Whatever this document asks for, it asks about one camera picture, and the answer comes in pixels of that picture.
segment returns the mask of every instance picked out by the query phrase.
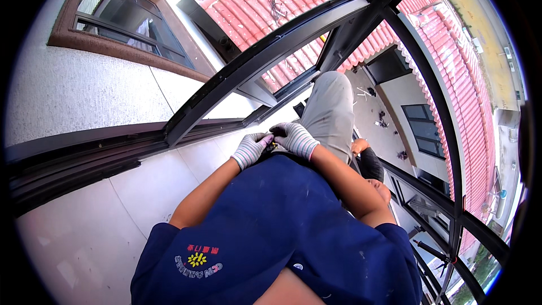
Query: blue work shirt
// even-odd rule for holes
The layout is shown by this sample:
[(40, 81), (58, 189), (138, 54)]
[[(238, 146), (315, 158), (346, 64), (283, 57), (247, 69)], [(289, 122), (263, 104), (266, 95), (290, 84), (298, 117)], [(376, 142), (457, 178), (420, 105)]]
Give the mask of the blue work shirt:
[(275, 155), (234, 178), (199, 226), (153, 227), (132, 304), (252, 304), (284, 267), (327, 304), (421, 300), (401, 227), (361, 223), (320, 174)]

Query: leg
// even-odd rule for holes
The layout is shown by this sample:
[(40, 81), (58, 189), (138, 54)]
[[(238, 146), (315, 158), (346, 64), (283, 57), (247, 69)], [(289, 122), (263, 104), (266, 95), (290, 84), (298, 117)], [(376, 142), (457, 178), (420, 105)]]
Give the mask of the leg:
[(300, 122), (322, 146), (347, 164), (354, 129), (352, 102), (348, 78), (337, 71), (326, 72), (316, 79)]

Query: stucco wall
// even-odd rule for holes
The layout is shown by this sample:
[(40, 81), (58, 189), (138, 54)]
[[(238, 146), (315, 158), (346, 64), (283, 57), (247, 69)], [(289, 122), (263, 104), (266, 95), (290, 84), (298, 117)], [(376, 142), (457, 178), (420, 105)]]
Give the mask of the stucco wall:
[[(203, 84), (96, 53), (47, 46), (65, 0), (47, 0), (17, 59), (5, 143), (86, 129), (167, 121)], [(231, 94), (207, 118), (246, 117), (256, 104)]]
[(424, 97), (416, 77), (410, 73), (380, 84), (380, 87), (386, 94), (391, 104), (390, 107), (399, 120), (399, 124), (412, 150), (416, 166), (444, 181), (448, 181), (444, 160), (418, 151), (414, 133), (412, 133), (407, 117), (401, 108), (402, 105), (427, 104), (427, 99)]

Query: white work glove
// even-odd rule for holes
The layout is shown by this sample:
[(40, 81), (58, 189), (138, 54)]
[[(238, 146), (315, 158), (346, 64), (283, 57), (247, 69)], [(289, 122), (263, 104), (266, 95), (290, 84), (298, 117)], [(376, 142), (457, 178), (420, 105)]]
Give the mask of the white work glove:
[(308, 161), (311, 160), (316, 145), (320, 144), (301, 124), (280, 123), (271, 127), (269, 131), (275, 134), (286, 134), (286, 137), (275, 136), (275, 142)]
[(263, 150), (273, 141), (273, 135), (265, 133), (247, 134), (241, 140), (231, 158), (235, 159), (243, 171), (254, 165), (262, 155)]

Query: yellow flower logo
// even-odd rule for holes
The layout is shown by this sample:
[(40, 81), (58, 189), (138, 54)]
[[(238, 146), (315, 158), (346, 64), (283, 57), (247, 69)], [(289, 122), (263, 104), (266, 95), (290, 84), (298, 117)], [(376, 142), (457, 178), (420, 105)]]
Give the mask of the yellow flower logo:
[(203, 265), (203, 263), (207, 262), (207, 257), (203, 254), (198, 255), (196, 252), (195, 254), (192, 254), (190, 257), (188, 257), (188, 263), (192, 265), (192, 267)]

